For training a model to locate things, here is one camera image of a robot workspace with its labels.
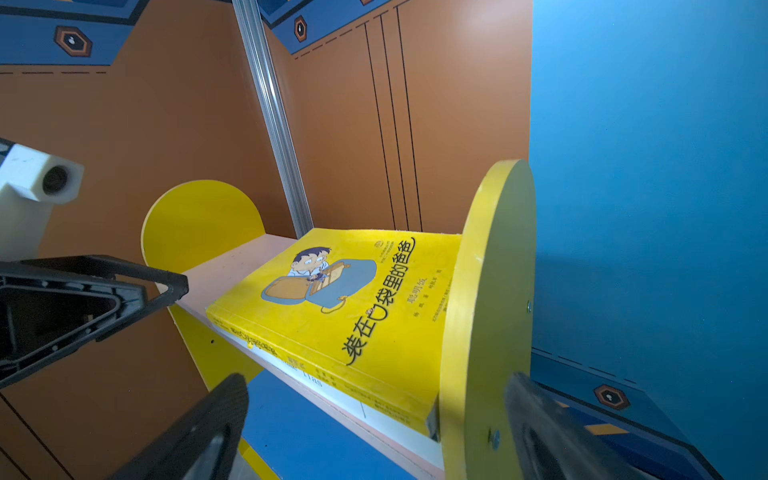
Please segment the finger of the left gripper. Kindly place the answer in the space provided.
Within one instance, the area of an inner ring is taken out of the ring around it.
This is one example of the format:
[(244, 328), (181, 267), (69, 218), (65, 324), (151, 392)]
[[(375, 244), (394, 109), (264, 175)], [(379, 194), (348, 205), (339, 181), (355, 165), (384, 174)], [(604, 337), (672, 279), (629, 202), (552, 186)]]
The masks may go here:
[(103, 341), (189, 292), (185, 275), (111, 256), (1, 263), (1, 387)]

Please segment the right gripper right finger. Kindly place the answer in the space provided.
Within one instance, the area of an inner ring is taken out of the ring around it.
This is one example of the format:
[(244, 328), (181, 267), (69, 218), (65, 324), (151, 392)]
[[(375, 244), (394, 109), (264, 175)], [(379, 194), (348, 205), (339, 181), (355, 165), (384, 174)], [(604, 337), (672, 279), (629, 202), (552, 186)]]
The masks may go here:
[(504, 403), (524, 479), (641, 479), (523, 373), (506, 385)]

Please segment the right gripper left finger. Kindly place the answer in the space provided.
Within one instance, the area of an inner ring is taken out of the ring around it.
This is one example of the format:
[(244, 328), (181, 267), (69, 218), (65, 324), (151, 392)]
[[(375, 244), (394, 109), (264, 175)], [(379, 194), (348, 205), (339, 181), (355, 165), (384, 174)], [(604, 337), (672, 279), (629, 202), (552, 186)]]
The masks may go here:
[(248, 404), (245, 377), (229, 375), (110, 477), (227, 479), (238, 453)]

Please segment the white book with brown bars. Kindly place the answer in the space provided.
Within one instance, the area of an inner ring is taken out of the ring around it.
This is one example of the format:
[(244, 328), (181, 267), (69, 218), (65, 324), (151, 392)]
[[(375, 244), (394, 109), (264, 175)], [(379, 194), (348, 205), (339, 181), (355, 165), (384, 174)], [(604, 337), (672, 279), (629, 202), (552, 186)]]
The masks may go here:
[(233, 346), (417, 479), (445, 477), (441, 445), (241, 340)]

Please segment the yellow cartoon cover book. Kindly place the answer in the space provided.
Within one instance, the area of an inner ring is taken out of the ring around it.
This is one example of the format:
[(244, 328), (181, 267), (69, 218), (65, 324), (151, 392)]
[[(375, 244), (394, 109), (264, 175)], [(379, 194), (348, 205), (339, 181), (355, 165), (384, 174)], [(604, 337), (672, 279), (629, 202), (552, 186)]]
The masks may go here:
[(460, 236), (316, 228), (206, 310), (251, 346), (430, 438)]

